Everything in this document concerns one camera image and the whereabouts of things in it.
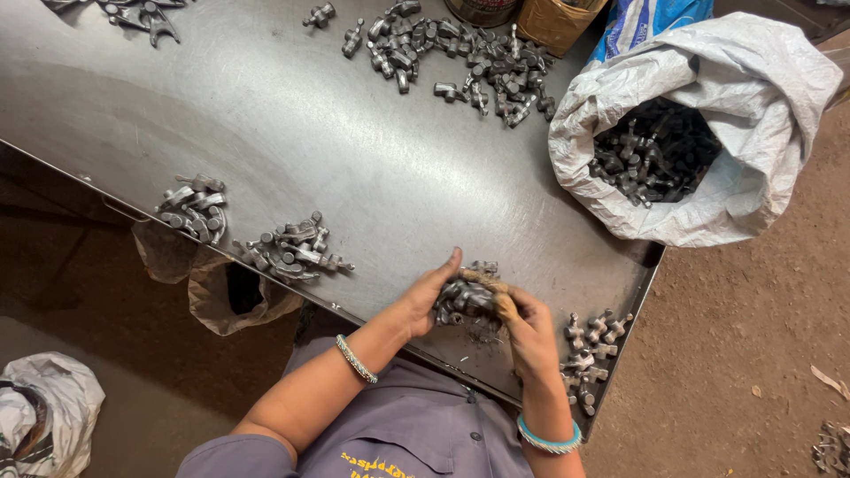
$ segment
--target stainless steel table surface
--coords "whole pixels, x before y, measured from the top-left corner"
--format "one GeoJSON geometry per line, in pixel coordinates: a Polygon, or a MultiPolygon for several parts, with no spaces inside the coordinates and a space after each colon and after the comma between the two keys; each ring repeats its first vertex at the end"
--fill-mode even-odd
{"type": "MultiPolygon", "coordinates": [[[[337,1],[327,28],[304,28],[317,2],[199,0],[167,11],[182,42],[163,36],[158,49],[92,2],[62,15],[39,0],[0,2],[0,139],[146,213],[175,174],[222,179],[228,244],[320,210],[329,251],[356,270],[297,288],[356,322],[455,245],[465,264],[498,261],[559,326],[572,311],[638,311],[651,247],[615,239],[561,189],[542,114],[511,130],[435,98],[434,82],[460,85],[468,72],[437,50],[399,95],[365,46],[351,60],[340,52],[358,17],[367,28],[391,2],[337,1]]],[[[422,3],[422,16],[451,16],[440,0],[422,3]]],[[[600,34],[587,31],[551,68],[549,94],[563,96],[600,34]]],[[[520,397],[507,344],[473,345],[463,327],[443,327],[412,345],[520,397]]],[[[565,356],[560,335],[558,346],[565,356]]]]}

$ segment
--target blue bangle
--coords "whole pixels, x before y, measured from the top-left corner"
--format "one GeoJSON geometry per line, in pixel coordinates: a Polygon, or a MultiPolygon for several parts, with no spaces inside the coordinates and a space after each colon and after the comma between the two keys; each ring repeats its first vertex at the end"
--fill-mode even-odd
{"type": "Polygon", "coordinates": [[[337,347],[343,352],[345,356],[345,360],[351,364],[351,367],[354,367],[354,370],[360,374],[361,377],[365,378],[367,382],[370,384],[374,384],[377,382],[377,377],[374,373],[369,372],[369,369],[363,365],[363,362],[357,360],[357,357],[354,356],[354,352],[351,351],[349,345],[345,342],[345,336],[341,333],[337,335],[337,347]]]}
{"type": "Polygon", "coordinates": [[[572,453],[581,444],[581,430],[579,430],[579,425],[575,422],[575,420],[573,420],[573,439],[570,441],[562,441],[560,443],[546,441],[532,435],[528,427],[525,426],[525,420],[523,420],[522,413],[520,413],[517,417],[517,427],[519,428],[519,433],[522,434],[523,438],[525,438],[531,446],[557,455],[572,453]]]}

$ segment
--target hand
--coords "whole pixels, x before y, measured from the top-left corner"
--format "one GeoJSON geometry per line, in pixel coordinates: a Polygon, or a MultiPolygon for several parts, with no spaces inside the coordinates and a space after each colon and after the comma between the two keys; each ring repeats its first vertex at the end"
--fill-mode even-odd
{"type": "Polygon", "coordinates": [[[513,304],[508,304],[507,310],[499,305],[496,309],[501,312],[500,317],[510,334],[513,365],[525,388],[539,383],[561,382],[549,308],[516,286],[510,286],[507,295],[516,309],[511,307],[513,304]]]}
{"type": "Polygon", "coordinates": [[[462,258],[461,249],[455,248],[445,264],[419,276],[416,282],[388,307],[388,310],[392,309],[395,314],[404,317],[410,327],[411,339],[425,335],[434,326],[431,308],[437,300],[440,288],[457,273],[462,258]]]}

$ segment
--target pile of metal parts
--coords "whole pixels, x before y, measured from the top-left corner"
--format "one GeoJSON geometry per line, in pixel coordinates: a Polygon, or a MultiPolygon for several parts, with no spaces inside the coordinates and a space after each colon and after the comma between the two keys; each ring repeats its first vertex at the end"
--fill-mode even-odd
{"type": "Polygon", "coordinates": [[[165,202],[156,206],[154,211],[174,229],[217,248],[227,229],[222,209],[227,202],[224,183],[203,174],[196,175],[194,179],[179,174],[174,178],[189,185],[176,191],[165,191],[162,194],[165,202]]]}
{"type": "Polygon", "coordinates": [[[298,224],[277,226],[271,232],[260,235],[259,241],[233,245],[242,252],[241,259],[247,265],[253,265],[260,271],[269,270],[272,276],[283,279],[305,281],[320,275],[319,272],[308,272],[311,265],[318,265],[327,270],[354,270],[354,265],[343,262],[343,258],[330,254],[325,256],[327,243],[325,238],[330,233],[321,227],[321,213],[314,211],[313,215],[298,224]]]}
{"type": "MultiPolygon", "coordinates": [[[[42,0],[54,12],[82,0],[42,0]]],[[[180,37],[161,7],[180,9],[186,6],[184,0],[97,0],[100,7],[109,16],[112,25],[126,25],[150,33],[150,44],[156,48],[157,38],[161,34],[171,35],[180,43],[180,37]]]]}
{"type": "Polygon", "coordinates": [[[613,315],[611,309],[605,309],[601,316],[588,320],[587,327],[579,327],[579,316],[574,312],[569,314],[569,325],[564,329],[572,352],[569,361],[561,364],[561,378],[569,404],[578,403],[588,416],[596,414],[596,396],[589,385],[608,380],[608,369],[601,361],[617,355],[620,347],[615,343],[626,334],[626,323],[633,318],[632,314],[621,319],[611,318],[613,315]]]}
{"type": "MultiPolygon", "coordinates": [[[[532,105],[543,112],[547,121],[552,121],[555,99],[546,95],[543,77],[555,59],[545,47],[517,39],[516,25],[509,37],[466,22],[455,25],[448,18],[408,20],[421,11],[418,0],[396,0],[366,31],[372,69],[386,79],[395,77],[400,94],[410,91],[411,82],[419,77],[419,60],[436,47],[449,58],[465,59],[471,71],[460,88],[455,83],[435,83],[435,96],[441,96],[446,103],[470,103],[481,116],[487,116],[490,96],[482,92],[484,80],[496,91],[496,114],[509,127],[516,127],[528,117],[532,105]]],[[[363,43],[363,25],[363,19],[358,19],[357,27],[345,32],[343,54],[347,58],[354,56],[363,43]]]]}
{"type": "MultiPolygon", "coordinates": [[[[476,260],[470,270],[498,279],[499,263],[476,260]]],[[[436,312],[436,325],[460,325],[469,320],[475,328],[498,332],[502,321],[493,311],[493,293],[477,282],[457,279],[443,284],[437,300],[433,303],[436,312]]]]}
{"type": "Polygon", "coordinates": [[[593,178],[615,186],[635,206],[679,202],[696,191],[723,145],[698,110],[644,101],[593,141],[593,178]]]}
{"type": "Polygon", "coordinates": [[[839,477],[850,476],[850,427],[837,428],[830,422],[820,427],[820,443],[812,447],[812,460],[820,473],[834,470],[839,477]]]}

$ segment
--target woman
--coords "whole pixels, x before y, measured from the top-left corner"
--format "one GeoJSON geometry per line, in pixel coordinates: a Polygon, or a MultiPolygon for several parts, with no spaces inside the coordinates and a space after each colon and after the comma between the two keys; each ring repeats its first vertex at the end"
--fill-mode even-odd
{"type": "Polygon", "coordinates": [[[552,318],[527,292],[508,292],[522,316],[506,321],[524,386],[517,423],[452,378],[394,358],[434,325],[431,306],[461,259],[455,248],[348,337],[314,320],[280,382],[230,435],[190,453],[178,478],[583,477],[552,318]]]}

